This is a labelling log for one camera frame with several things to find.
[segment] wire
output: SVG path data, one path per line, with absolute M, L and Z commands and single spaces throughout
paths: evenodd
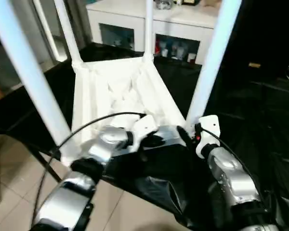
M 38 204 L 39 204 L 39 196 L 40 196 L 40 192 L 42 190 L 42 187 L 43 187 L 43 183 L 44 183 L 44 180 L 45 180 L 45 176 L 46 176 L 46 173 L 48 172 L 48 169 L 50 167 L 50 164 L 55 156 L 55 154 L 57 152 L 59 152 L 59 149 L 66 144 L 66 142 L 68 142 L 73 136 L 75 136 L 78 132 L 80 132 L 81 130 L 83 130 L 84 128 L 86 128 L 87 126 L 90 126 L 94 123 L 97 123 L 103 119 L 107 119 L 107 118 L 111 118 L 111 117 L 114 117 L 114 116 L 120 116 L 120 115 L 138 115 L 140 116 L 140 118 L 146 116 L 146 114 L 144 113 L 138 113 L 138 112 L 119 112 L 119 113 L 113 113 L 113 114 L 110 114 L 110 115 L 107 115 L 107 116 L 103 116 L 103 117 L 100 117 L 98 119 L 95 119 L 89 123 L 86 123 L 85 125 L 81 126 L 80 128 L 78 128 L 77 130 L 73 131 L 68 137 L 66 137 L 62 143 L 60 145 L 58 145 L 54 151 L 52 152 L 52 155 L 51 155 L 51 158 L 50 160 L 48 161 L 48 163 L 46 164 L 45 166 L 45 170 L 44 170 L 44 173 L 43 173 L 43 176 L 40 180 L 40 183 L 39 183 L 39 189 L 38 189 L 38 192 L 37 192 L 37 195 L 36 195 L 36 199 L 35 199 L 35 202 L 34 202 L 34 208 L 33 208 L 33 214 L 32 214 L 32 221 L 31 221 L 31 227 L 33 227 L 34 225 L 34 219 L 35 219 L 35 216 L 37 214 L 37 207 L 38 207 Z
M 205 131 L 206 133 L 210 134 L 211 136 L 213 136 L 215 139 L 217 139 L 240 162 L 240 164 L 242 165 L 243 169 L 246 171 L 246 173 L 251 177 L 252 181 L 254 182 L 255 187 L 256 187 L 256 189 L 258 191 L 259 197 L 260 197 L 260 199 L 261 199 L 261 201 L 262 201 L 262 203 L 263 203 L 263 205 L 265 207 L 264 197 L 261 194 L 260 187 L 259 187 L 257 181 L 255 181 L 255 179 L 253 178 L 253 176 L 252 176 L 251 172 L 249 171 L 249 169 L 243 163 L 243 161 L 237 156 L 237 154 L 234 151 L 232 151 L 232 149 L 224 141 L 221 140 L 221 138 L 219 138 L 217 135 L 215 135 L 214 133 L 212 133 L 212 132 L 210 132 L 210 131 L 208 131 L 208 130 L 206 130 L 204 128 L 202 128 L 202 130 Z

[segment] white cabinet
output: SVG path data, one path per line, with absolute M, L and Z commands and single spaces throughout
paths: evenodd
M 121 30 L 120 35 L 132 34 L 133 39 L 128 39 L 128 42 L 132 43 L 130 47 L 135 51 L 145 50 L 145 0 L 102 0 L 87 5 L 87 10 L 93 42 L 114 45 L 118 36 L 116 31 Z M 197 51 L 196 64 L 203 64 L 217 15 L 218 11 L 215 8 L 199 5 L 174 5 L 170 10 L 154 9 L 154 33 L 157 36 L 198 41 L 195 43 L 197 47 L 193 48 Z M 114 30 L 105 25 L 112 25 Z M 103 37 L 103 34 L 108 34 L 107 37 L 113 41 L 104 38 L 106 36 Z

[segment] black surface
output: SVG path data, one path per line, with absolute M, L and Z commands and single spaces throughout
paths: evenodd
M 86 62 L 138 55 L 95 44 L 81 51 Z M 200 66 L 164 58 L 156 58 L 155 66 L 186 116 Z M 273 213 L 282 210 L 283 226 L 289 228 L 289 201 L 285 200 L 289 199 L 289 81 L 268 78 L 264 70 L 246 68 L 239 74 L 229 70 L 232 69 L 220 71 L 206 114 L 219 116 L 221 138 L 259 181 L 267 207 Z M 66 61 L 45 75 L 71 126 L 75 82 L 71 63 Z M 50 153 L 54 147 L 24 88 L 0 100 L 0 133 L 44 153 Z M 196 161 L 192 155 L 177 149 L 151 154 L 147 160 L 144 162 L 141 155 L 115 158 L 104 180 L 174 213 L 180 223 L 191 229 L 213 230 L 211 218 L 199 216 L 204 210 L 210 213 L 207 201 L 199 203 L 201 198 L 197 194 L 211 180 L 206 169 L 187 168 Z M 213 213 L 219 217 L 218 227 L 222 227 L 223 206 L 217 209 L 222 204 L 220 195 L 213 203 L 218 204 Z

